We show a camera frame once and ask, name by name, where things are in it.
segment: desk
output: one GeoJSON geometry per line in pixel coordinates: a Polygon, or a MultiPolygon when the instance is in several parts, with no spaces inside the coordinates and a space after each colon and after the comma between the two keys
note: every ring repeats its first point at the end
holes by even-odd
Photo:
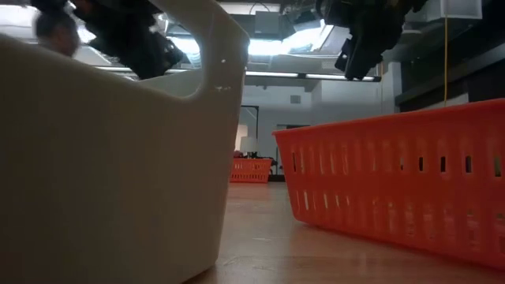
{"type": "Polygon", "coordinates": [[[488,284],[505,272],[306,226],[284,184],[231,185],[219,259],[187,283],[488,284]]]}

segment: orange plastic basket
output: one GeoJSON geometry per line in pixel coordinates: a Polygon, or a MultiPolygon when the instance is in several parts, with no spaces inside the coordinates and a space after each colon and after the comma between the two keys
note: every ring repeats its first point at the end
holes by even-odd
{"type": "Polygon", "coordinates": [[[270,159],[234,159],[231,182],[268,183],[270,159]]]}
{"type": "Polygon", "coordinates": [[[505,269],[505,99],[275,136],[296,219],[505,269]]]}

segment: basket handle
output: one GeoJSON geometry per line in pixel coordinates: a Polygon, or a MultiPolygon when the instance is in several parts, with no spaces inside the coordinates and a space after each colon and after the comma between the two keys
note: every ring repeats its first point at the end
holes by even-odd
{"type": "Polygon", "coordinates": [[[203,80],[196,95],[241,88],[249,37],[216,1],[150,1],[180,21],[200,46],[203,80]]]}

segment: lampshade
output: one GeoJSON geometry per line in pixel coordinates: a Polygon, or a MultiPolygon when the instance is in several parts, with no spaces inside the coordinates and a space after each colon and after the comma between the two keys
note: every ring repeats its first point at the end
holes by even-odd
{"type": "Polygon", "coordinates": [[[240,151],[245,152],[256,152],[258,151],[258,142],[255,137],[242,137],[240,140],[240,151]]]}

